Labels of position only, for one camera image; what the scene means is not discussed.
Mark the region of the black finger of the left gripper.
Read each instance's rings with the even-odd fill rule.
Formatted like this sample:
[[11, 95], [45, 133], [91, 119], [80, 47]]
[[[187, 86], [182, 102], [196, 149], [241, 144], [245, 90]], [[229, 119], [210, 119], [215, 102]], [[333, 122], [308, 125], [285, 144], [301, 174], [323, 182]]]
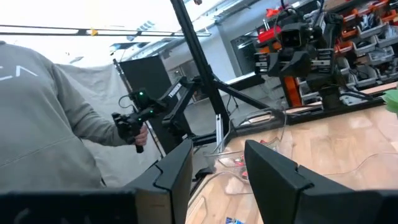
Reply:
[[289, 55], [283, 53], [269, 53], [267, 56], [267, 74], [270, 77], [289, 77], [289, 72], [284, 70], [284, 67], [289, 61]]
[[288, 76], [306, 77], [312, 68], [311, 56], [307, 51], [296, 51], [288, 64]]

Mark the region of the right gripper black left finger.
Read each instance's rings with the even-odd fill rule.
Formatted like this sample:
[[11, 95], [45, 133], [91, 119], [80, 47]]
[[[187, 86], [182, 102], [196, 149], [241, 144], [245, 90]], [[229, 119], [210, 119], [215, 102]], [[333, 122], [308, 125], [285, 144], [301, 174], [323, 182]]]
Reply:
[[0, 224], [185, 224], [193, 143], [186, 139], [124, 187], [0, 194]]

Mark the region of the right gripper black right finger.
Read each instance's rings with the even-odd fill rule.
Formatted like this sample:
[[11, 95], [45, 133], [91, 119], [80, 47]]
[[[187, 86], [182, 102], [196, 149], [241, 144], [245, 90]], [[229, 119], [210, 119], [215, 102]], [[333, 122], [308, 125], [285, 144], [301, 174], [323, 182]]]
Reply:
[[398, 154], [321, 175], [253, 140], [244, 158], [264, 224], [398, 224]]

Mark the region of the red storage bin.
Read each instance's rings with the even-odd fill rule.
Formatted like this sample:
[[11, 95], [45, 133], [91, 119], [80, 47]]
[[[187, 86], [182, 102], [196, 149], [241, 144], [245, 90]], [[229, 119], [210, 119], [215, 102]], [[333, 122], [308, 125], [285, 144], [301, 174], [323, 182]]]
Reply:
[[274, 38], [274, 36], [274, 29], [272, 27], [270, 29], [266, 29], [265, 27], [259, 27], [257, 29], [257, 41], [259, 43], [271, 40]]

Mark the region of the clear plastic bin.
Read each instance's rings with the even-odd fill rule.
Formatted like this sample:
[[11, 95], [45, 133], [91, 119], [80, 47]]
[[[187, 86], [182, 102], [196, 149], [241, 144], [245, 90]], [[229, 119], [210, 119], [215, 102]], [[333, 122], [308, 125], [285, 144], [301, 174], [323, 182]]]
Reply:
[[[360, 159], [343, 161], [328, 159], [327, 166], [307, 166], [331, 180], [355, 190], [397, 189], [398, 153], [382, 152]], [[262, 219], [253, 192], [246, 195], [228, 195], [223, 187], [226, 181], [218, 174], [203, 183], [188, 206], [186, 224], [225, 224], [226, 217], [244, 224], [267, 224]]]
[[223, 152], [205, 152], [203, 155], [213, 172], [225, 180], [223, 190], [228, 195], [251, 194], [246, 166], [235, 167], [232, 159], [244, 157], [245, 142], [253, 140], [279, 151], [286, 125], [286, 113], [282, 108], [257, 110], [233, 118], [223, 140]]

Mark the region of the storage shelf with bins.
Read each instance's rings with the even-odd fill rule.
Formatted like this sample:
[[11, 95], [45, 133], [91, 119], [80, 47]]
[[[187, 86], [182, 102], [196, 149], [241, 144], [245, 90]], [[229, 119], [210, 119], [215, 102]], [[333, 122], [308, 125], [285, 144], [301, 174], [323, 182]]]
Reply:
[[325, 0], [323, 9], [343, 17], [335, 51], [349, 87], [398, 82], [398, 0]]

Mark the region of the person's hand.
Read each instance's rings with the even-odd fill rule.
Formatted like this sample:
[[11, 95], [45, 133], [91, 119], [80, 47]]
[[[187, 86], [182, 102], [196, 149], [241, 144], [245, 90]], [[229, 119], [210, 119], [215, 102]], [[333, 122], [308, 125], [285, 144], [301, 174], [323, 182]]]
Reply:
[[146, 125], [142, 125], [140, 133], [134, 137], [136, 146], [145, 146], [147, 144], [148, 128]]

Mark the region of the succulent in patterned pot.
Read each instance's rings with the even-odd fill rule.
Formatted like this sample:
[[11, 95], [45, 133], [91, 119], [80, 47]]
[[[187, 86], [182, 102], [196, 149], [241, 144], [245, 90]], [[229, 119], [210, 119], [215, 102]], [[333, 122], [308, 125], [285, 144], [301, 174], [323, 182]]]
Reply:
[[386, 110], [398, 117], [398, 89], [387, 90], [382, 95]]

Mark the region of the black partition board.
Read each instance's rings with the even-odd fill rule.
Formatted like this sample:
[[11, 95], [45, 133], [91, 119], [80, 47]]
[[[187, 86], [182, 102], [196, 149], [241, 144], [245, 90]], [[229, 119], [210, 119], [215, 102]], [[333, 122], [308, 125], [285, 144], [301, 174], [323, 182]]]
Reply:
[[[147, 94], [152, 98], [160, 98], [172, 85], [159, 56], [121, 62], [120, 66], [132, 88], [134, 90], [145, 88]], [[171, 108], [168, 107], [165, 112], [149, 120], [166, 154], [175, 147], [175, 141], [172, 139], [171, 133], [162, 125], [162, 119], [170, 111]]]

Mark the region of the white curtain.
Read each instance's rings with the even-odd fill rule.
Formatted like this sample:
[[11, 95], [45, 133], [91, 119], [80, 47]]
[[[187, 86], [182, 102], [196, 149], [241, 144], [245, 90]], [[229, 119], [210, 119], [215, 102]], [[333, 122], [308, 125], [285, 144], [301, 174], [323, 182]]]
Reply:
[[[129, 114], [129, 98], [122, 80], [112, 65], [101, 67], [58, 66], [70, 83], [102, 117], [111, 121], [111, 113]], [[108, 187], [122, 187], [141, 175], [164, 155], [156, 135], [149, 131], [144, 152], [138, 154], [134, 146], [108, 147], [84, 140], [96, 159], [97, 166]]]

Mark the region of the person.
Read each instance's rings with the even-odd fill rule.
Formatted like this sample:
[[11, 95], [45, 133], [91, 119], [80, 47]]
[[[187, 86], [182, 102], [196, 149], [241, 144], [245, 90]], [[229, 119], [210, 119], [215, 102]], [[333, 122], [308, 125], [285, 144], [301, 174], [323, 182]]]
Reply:
[[124, 144], [56, 64], [0, 41], [0, 190], [101, 188], [84, 140]]

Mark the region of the orange post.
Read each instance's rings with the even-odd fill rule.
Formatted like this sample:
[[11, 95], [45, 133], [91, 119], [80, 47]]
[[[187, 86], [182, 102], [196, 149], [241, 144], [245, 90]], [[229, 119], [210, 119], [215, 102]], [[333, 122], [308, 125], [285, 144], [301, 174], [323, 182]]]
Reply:
[[299, 86], [294, 77], [285, 77], [285, 86], [287, 88], [287, 98], [291, 107], [297, 107], [302, 105], [302, 100], [299, 93]]

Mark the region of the silver aluminium bracket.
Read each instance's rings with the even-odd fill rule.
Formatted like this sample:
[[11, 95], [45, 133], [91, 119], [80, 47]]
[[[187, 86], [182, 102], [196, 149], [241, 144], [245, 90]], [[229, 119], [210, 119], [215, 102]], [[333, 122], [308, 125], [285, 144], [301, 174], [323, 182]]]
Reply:
[[217, 114], [216, 115], [216, 149], [215, 149], [215, 152], [217, 154], [223, 152], [223, 140], [224, 140], [223, 119], [220, 114]]

